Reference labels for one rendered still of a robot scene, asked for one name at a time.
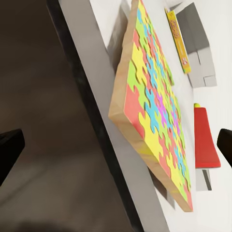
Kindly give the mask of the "toy box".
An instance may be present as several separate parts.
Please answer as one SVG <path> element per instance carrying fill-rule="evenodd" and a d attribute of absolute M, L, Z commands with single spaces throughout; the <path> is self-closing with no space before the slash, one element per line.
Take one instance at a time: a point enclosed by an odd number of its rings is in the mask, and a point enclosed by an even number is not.
<path fill-rule="evenodd" d="M 218 86 L 211 45 L 192 2 L 176 14 L 191 72 L 188 77 L 192 88 Z"/>

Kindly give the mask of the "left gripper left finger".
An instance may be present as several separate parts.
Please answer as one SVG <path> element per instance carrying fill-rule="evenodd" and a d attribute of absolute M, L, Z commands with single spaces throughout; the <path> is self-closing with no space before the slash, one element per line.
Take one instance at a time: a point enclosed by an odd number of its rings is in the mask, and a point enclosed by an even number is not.
<path fill-rule="evenodd" d="M 25 148 L 21 129 L 0 134 L 0 187 Z"/>

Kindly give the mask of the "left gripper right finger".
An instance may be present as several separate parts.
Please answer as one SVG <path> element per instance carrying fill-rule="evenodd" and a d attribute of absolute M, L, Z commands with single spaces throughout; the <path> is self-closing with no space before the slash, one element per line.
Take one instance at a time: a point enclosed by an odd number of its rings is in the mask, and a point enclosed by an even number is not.
<path fill-rule="evenodd" d="M 217 139 L 217 147 L 232 166 L 232 130 L 222 128 Z"/>

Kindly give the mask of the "board game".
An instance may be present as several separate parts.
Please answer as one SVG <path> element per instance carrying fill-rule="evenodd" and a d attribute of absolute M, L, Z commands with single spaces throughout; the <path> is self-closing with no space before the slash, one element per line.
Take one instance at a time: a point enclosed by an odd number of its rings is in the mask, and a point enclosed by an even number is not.
<path fill-rule="evenodd" d="M 177 48 L 177 52 L 180 58 L 180 62 L 183 68 L 183 72 L 184 74 L 190 73 L 191 68 L 175 12 L 174 10 L 168 12 L 166 7 L 165 11 L 174 38 L 175 46 Z"/>

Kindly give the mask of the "jigsaw puzzle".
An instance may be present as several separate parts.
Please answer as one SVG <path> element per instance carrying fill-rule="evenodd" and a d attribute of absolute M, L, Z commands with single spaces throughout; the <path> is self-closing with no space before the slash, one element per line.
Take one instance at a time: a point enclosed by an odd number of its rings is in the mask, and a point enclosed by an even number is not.
<path fill-rule="evenodd" d="M 184 212 L 193 212 L 173 76 L 142 0 L 131 0 L 108 118 Z"/>

